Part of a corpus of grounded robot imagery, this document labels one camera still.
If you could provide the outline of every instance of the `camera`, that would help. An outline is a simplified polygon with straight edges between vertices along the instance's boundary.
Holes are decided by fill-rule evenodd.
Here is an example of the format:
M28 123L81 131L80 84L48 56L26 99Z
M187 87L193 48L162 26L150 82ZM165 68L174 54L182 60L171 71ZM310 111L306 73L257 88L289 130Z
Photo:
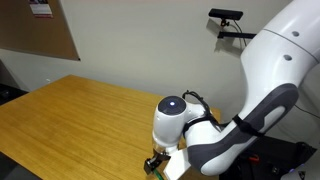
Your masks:
M209 12L210 17L221 18L221 19L231 19L240 20L243 15L242 11L232 11L225 9L211 9Z

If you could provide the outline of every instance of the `black cable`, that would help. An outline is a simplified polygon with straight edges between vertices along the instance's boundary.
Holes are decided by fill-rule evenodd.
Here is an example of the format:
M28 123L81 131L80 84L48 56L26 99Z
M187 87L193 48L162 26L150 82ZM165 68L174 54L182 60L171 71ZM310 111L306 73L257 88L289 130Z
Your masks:
M232 25L231 27L233 27L233 29L235 29L237 31L237 33L240 33L239 29L235 25Z
M311 116L314 116L314 117L320 119L320 116L317 116L317 115L315 115L315 114L313 114L313 113L311 113L311 112L309 112L309 111L303 110L302 108L300 108L300 107L297 106L297 105L294 105L294 106L295 106L296 108L298 108L300 111L303 111L303 112L305 112L305 113L310 114Z
M204 108L204 113L205 113L205 117L208 118L208 120L212 123L212 125L214 126L214 128L216 130L218 130L219 132L221 132L221 130L219 128L217 128L216 126L220 127L225 127L226 125L220 125L219 122L216 120L216 118L211 114L210 112L210 106L203 100L203 97L201 97L198 93L194 92L194 91L189 91L187 90L185 93L183 93L182 98L185 99L186 95L191 95L193 97L195 97L203 106Z
M238 25L238 23L237 23L235 20L233 20L233 22L236 24L236 26L239 28L240 32L242 33L242 29L241 29L241 27ZM247 46L247 41L246 41L245 38L243 38L243 42L244 42L244 45Z

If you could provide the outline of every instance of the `floor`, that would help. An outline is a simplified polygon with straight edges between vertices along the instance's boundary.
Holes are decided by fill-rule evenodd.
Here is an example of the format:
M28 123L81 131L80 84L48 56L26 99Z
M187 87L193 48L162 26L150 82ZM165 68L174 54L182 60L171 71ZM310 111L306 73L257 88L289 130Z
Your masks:
M0 106L26 93L0 84ZM0 180L40 180L40 178L0 152Z

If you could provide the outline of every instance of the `cable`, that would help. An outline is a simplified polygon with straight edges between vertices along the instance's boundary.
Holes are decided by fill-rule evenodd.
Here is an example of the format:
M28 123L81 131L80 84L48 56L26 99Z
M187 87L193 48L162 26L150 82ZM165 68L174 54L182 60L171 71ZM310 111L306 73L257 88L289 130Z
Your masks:
M163 177L161 176L161 174L157 171L157 169L153 170L153 173L158 177L159 180L163 180Z
M239 29L238 29L235 25L232 24L231 27L232 27L233 29L235 29L235 30L237 31L237 33L240 33Z
M233 20L233 22L236 24L236 26L239 28L240 32L242 33L242 29L241 29L241 27L238 25L238 23L237 23L235 20ZM247 47L247 41L246 41L245 38L243 38L243 42L244 42L244 45Z
M204 108L205 117L207 118L207 120L209 120L211 122L211 124L213 125L213 127L217 131L221 132L220 128L225 128L228 125L228 123L219 124L219 122L216 120L216 118L211 114L210 106L203 100L203 97L199 96L198 93L196 93L194 91L187 90L185 93L183 93L182 98L185 99L186 95L191 95L191 96L195 97L202 104L202 106Z
M311 112L309 112L309 111L303 110L302 108L300 108L300 107L297 106L297 105L294 105L294 106L295 106L296 108L298 108L300 111L303 111L303 112L305 112L305 113L310 114L311 116L314 116L314 117L320 119L320 116L317 116L317 115L315 115L315 114L313 114L313 113L311 113Z

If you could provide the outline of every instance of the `black base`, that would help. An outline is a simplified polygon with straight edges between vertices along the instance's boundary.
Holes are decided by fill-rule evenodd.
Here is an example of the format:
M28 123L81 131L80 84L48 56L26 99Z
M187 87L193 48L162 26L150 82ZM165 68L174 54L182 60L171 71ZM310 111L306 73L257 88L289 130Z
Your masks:
M316 151L306 143L290 143L271 137L259 138L239 155L220 180L279 180L305 163Z
M24 94L27 94L26 91L16 89L10 86L0 84L0 105L5 104L15 98L18 98Z

